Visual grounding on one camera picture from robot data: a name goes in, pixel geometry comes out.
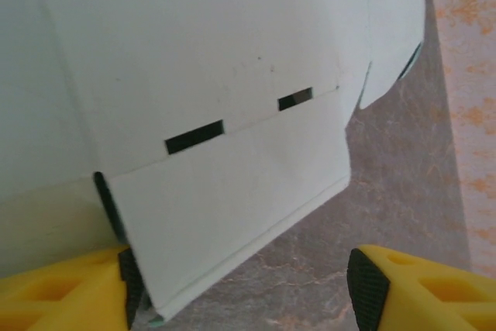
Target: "beige wall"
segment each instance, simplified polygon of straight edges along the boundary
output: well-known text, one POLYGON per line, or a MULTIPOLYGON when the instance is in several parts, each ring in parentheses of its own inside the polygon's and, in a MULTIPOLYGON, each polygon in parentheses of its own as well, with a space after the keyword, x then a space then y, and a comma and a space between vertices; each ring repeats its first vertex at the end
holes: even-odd
POLYGON ((496 0, 434 0, 472 266, 496 278, 496 0))

